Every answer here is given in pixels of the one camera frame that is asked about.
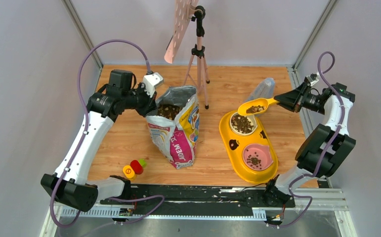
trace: floor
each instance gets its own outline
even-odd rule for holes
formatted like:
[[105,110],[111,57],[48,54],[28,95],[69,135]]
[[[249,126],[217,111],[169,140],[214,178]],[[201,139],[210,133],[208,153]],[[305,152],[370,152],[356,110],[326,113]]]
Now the floor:
[[[293,220],[298,216],[295,211],[286,211],[285,219]],[[72,218],[62,218],[69,223]],[[59,229],[55,237],[101,236],[140,236],[140,237],[219,237],[219,236],[285,236],[285,237],[340,237],[340,230],[334,211],[308,211],[288,228],[275,230],[260,221],[217,221],[217,220],[162,220],[144,219],[132,225],[109,225],[94,232],[91,230],[113,222],[109,218],[80,217],[73,227]]]
[[[132,71],[138,81],[146,73],[144,66],[105,65],[98,88],[108,82],[113,69]],[[165,84],[157,89],[162,95],[169,86],[182,85],[186,66],[152,66],[160,73]],[[196,67],[191,73],[196,78]],[[179,184],[212,186],[252,186],[233,170],[218,131],[224,114],[236,110],[259,82],[267,77],[275,79],[275,94],[292,90],[287,69],[284,67],[222,67],[208,68],[209,110],[200,109],[200,136],[195,163],[176,170],[152,143],[145,118],[136,111],[125,111],[107,133],[91,166],[88,179],[106,179],[109,175],[122,175],[122,168],[133,159],[144,158],[147,167],[133,183]],[[203,103],[203,93],[199,101]],[[279,106],[272,106],[260,117],[279,160],[278,174],[285,173],[296,164],[295,155],[305,140],[299,114]],[[310,181],[303,187],[318,187]]]

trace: wooden floor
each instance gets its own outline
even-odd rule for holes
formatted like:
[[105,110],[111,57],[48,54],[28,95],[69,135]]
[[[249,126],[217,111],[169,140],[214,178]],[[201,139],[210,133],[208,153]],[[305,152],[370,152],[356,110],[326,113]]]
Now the wooden floor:
[[[157,89],[161,96],[168,86],[179,86],[183,82],[186,66],[152,66],[152,71],[163,76],[165,84]],[[138,81],[146,73],[144,66],[106,65],[98,87],[107,83],[113,69],[132,71]],[[242,180],[232,169],[221,140],[219,120],[229,111],[236,110],[254,90],[257,84],[267,78],[275,79],[275,94],[291,90],[286,68],[279,67],[215,67],[208,68],[211,83],[208,84],[209,110],[202,106],[203,93],[199,96],[200,136],[195,163],[191,167],[176,170],[152,143],[145,118],[135,110],[125,111],[107,133],[94,158],[88,179],[106,179],[109,175],[122,175],[123,166],[133,159],[144,158],[147,167],[133,183],[252,186]],[[196,78],[196,67],[191,75]],[[279,160],[279,173],[288,171],[294,164],[295,154],[304,142],[305,136],[299,114],[291,113],[279,106],[272,106],[260,117]],[[304,187],[317,187],[311,181]]]

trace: pink bowl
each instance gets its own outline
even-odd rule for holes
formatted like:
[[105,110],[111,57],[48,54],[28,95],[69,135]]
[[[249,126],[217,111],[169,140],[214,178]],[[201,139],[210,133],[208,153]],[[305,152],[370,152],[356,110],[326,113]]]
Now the pink bowl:
[[252,143],[244,148],[243,161],[252,170],[262,171],[273,163],[269,146]]

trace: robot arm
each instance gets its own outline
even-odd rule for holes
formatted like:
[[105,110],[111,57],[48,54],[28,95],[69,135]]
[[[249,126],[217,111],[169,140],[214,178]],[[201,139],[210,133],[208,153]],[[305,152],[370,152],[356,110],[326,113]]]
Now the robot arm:
[[323,114],[324,120],[298,150],[295,158],[298,164],[285,174],[278,175],[267,183],[263,199],[269,205],[285,204],[291,198],[290,187],[295,190],[313,178],[332,176],[356,144],[356,141],[349,137],[347,130],[348,113],[355,102],[355,95],[346,91],[345,85],[336,83],[332,86],[341,95],[345,109],[341,130],[331,143],[330,149],[325,153],[317,175],[315,177],[304,176],[291,185],[296,178],[314,173],[320,155],[334,135],[341,117],[340,102],[330,88],[323,89],[321,95],[311,93],[311,87],[318,79],[318,74],[311,74],[295,90],[275,96],[275,99],[279,101],[278,105],[287,110],[299,112],[301,108],[306,108]]
[[158,73],[145,75],[143,82],[139,83],[137,88],[131,88],[132,78],[136,84],[132,72],[113,70],[110,73],[109,83],[89,98],[87,104],[89,129],[71,167],[66,168],[83,135],[85,119],[62,163],[53,175],[45,174],[41,180],[41,185],[51,195],[62,172],[67,170],[58,187],[56,201],[86,212],[97,201],[122,194],[125,185],[122,177],[111,176],[106,180],[88,181],[87,176],[100,143],[118,115],[125,109],[135,109],[144,117],[149,111],[156,109],[155,89],[164,83],[164,79]]

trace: plastic bottle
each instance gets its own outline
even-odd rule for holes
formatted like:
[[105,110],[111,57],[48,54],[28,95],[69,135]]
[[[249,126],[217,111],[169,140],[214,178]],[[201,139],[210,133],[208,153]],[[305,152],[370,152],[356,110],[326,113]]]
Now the plastic bottle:
[[260,82],[250,96],[244,101],[244,103],[255,100],[258,98],[272,98],[273,91],[275,90],[275,80],[273,78],[266,78]]

